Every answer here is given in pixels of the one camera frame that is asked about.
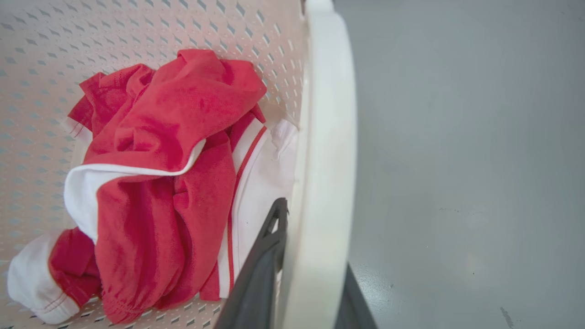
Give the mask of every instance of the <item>perforated basket wall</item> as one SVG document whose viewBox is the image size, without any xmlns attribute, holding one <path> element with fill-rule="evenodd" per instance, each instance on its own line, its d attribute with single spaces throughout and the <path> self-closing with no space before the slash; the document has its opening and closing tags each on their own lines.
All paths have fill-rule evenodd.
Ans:
<svg viewBox="0 0 585 329">
<path fill-rule="evenodd" d="M 6 293 L 10 260 L 55 227 L 70 227 L 63 181 L 75 141 L 60 121 L 79 82 L 136 63 L 152 68 L 183 48 L 254 62 L 260 105 L 295 122 L 301 109 L 304 25 L 299 0 L 4 0 L 0 2 L 0 328 L 42 328 Z M 195 298 L 111 325 L 99 300 L 58 328 L 212 328 L 221 303 Z"/>
</svg>

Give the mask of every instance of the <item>red and white clothing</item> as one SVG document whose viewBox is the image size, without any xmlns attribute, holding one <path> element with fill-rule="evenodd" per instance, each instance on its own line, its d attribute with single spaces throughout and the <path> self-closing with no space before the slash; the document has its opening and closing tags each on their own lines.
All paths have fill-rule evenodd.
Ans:
<svg viewBox="0 0 585 329">
<path fill-rule="evenodd" d="M 67 122 L 92 141 L 64 192 L 78 228 L 42 235 L 14 258 L 11 298 L 60 323 L 101 293 L 108 318 L 127 323 L 197 293 L 226 297 L 225 272 L 235 279 L 272 202 L 290 195 L 296 128 L 269 134 L 252 65 L 211 51 L 80 87 Z M 246 202 L 264 214 L 245 213 Z"/>
</svg>

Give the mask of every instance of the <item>gray floor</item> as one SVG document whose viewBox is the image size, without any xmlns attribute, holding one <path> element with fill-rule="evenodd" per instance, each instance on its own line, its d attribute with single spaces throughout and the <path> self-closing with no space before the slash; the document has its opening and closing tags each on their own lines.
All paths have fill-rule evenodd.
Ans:
<svg viewBox="0 0 585 329">
<path fill-rule="evenodd" d="M 585 328 L 585 1 L 337 0 L 380 328 Z"/>
</svg>

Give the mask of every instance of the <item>laundry basket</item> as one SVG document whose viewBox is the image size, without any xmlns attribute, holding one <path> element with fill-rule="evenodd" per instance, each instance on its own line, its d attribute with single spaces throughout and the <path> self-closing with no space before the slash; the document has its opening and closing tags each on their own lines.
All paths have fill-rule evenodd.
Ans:
<svg viewBox="0 0 585 329">
<path fill-rule="evenodd" d="M 333 327 L 352 218 L 356 110 L 352 57 L 331 0 L 3 0 L 0 2 L 0 328 L 43 328 L 6 292 L 10 260 L 52 228 L 73 225 L 63 182 L 81 161 L 61 127 L 79 83 L 183 48 L 254 63 L 267 118 L 300 129 L 277 322 Z M 112 325 L 94 297 L 57 328 L 212 328 L 222 302 L 198 297 Z"/>
</svg>

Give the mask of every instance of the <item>floor stain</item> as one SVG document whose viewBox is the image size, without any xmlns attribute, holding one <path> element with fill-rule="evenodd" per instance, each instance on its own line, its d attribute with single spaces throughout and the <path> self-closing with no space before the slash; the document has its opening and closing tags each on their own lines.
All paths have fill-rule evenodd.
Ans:
<svg viewBox="0 0 585 329">
<path fill-rule="evenodd" d="M 503 307 L 500 307 L 500 311 L 502 311 L 502 315 L 504 316 L 504 319 L 506 319 L 506 323 L 508 324 L 508 327 L 510 329 L 514 328 L 514 322 L 512 321 L 512 318 L 510 317 L 510 315 L 508 314 L 507 310 L 504 310 Z"/>
</svg>

